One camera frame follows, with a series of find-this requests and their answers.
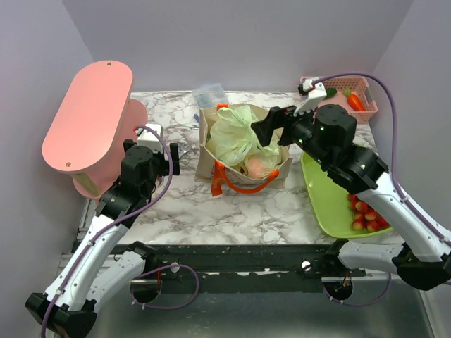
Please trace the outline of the pale green plastic grocery bag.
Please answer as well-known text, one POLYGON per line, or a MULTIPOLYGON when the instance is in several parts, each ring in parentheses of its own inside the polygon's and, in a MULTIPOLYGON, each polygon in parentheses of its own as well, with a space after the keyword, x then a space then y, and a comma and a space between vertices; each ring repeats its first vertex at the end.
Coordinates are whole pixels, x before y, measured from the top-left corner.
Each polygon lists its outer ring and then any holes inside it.
POLYGON ((252 129, 258 121, 249 105, 220 108, 218 120, 211 126, 207 149, 225 165, 252 179, 264 179, 279 168, 281 147, 276 137, 268 146, 262 146, 252 129))

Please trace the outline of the beige tote bag orange handles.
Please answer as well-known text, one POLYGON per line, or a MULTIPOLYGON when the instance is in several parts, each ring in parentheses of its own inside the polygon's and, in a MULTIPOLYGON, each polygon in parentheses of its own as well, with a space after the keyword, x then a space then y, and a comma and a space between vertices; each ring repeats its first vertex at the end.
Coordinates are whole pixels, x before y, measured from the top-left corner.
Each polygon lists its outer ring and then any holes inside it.
MULTIPOLYGON (((282 162, 279 168, 269 173, 264 179, 256 180, 236 171, 216 159, 207 149, 206 142, 209 138, 211 126, 218 120, 217 110, 220 108, 237 108, 248 104, 219 104, 217 107, 201 109, 199 111, 199 160, 194 179, 197 182, 210 184, 211 195, 219 196, 223 193, 223 185, 240 194, 256 194, 265 189, 284 189, 286 179, 292 164, 292 158, 287 146, 280 146, 282 151, 282 162)), ((257 116, 258 121, 263 120, 268 111, 250 104, 249 105, 257 116)), ((281 132, 275 131, 272 137, 279 141, 281 132)))

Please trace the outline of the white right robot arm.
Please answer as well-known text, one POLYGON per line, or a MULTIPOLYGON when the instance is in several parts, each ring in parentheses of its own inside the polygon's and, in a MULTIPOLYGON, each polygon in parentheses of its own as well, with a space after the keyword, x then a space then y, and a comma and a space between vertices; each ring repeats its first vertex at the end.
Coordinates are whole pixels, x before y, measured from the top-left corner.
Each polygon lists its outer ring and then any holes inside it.
POLYGON ((325 105, 303 114, 295 106, 273 107, 251 128, 262 146, 282 129, 283 146, 298 145, 334 183, 367 202, 404 240, 393 245, 337 241, 324 258, 329 274, 379 270, 424 291, 450 281, 450 231, 395 185, 376 153, 353 142, 357 121, 343 107, 325 105))

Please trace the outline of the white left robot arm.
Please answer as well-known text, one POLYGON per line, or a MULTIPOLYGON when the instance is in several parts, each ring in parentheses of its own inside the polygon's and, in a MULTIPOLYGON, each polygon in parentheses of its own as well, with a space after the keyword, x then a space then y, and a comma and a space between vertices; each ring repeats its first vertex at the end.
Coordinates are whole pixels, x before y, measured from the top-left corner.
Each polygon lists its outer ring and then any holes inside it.
POLYGON ((41 326, 41 337, 52 331, 60 337, 86 337, 101 307, 133 277, 151 277, 153 257, 133 249, 107 271, 100 270, 136 218, 155 202, 158 178, 179 175, 176 143, 168 152, 153 152, 127 139, 120 175, 101 196, 85 238, 58 277, 42 293, 31 294, 25 307, 41 326))

